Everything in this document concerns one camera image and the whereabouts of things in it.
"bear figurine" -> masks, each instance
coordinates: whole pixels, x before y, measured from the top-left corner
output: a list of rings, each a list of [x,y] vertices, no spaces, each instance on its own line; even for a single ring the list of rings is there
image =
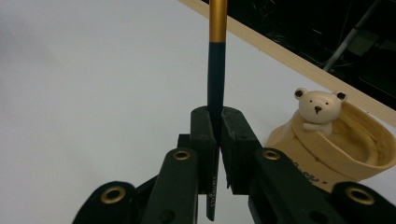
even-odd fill
[[[342,104],[347,100],[347,95],[341,91],[328,93],[305,88],[297,89],[294,97],[299,100],[300,115],[307,121],[303,124],[304,130],[325,136],[332,133],[332,121],[338,119]]]

